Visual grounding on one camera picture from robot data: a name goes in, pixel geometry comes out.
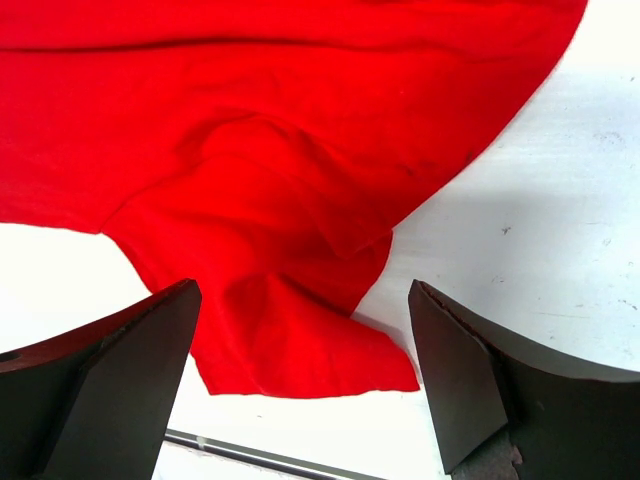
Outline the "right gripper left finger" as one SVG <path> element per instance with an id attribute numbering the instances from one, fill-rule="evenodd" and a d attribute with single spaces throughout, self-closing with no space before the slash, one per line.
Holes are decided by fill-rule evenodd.
<path id="1" fill-rule="evenodd" d="M 182 280 L 1 355 L 4 479 L 149 479 L 202 296 Z"/>

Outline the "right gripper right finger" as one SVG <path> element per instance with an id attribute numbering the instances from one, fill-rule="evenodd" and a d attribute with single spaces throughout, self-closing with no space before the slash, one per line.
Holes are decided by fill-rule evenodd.
<path id="1" fill-rule="evenodd" d="M 422 281 L 412 283 L 408 299 L 450 477 L 638 477 L 637 372 L 540 344 Z"/>

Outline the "red t shirt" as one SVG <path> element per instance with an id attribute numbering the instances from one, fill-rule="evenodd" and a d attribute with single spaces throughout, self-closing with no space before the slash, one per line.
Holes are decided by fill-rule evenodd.
<path id="1" fill-rule="evenodd" d="M 5 1 L 1 219 L 194 279 L 211 394 L 412 392 L 353 319 L 394 228 L 552 72 L 582 1 Z"/>

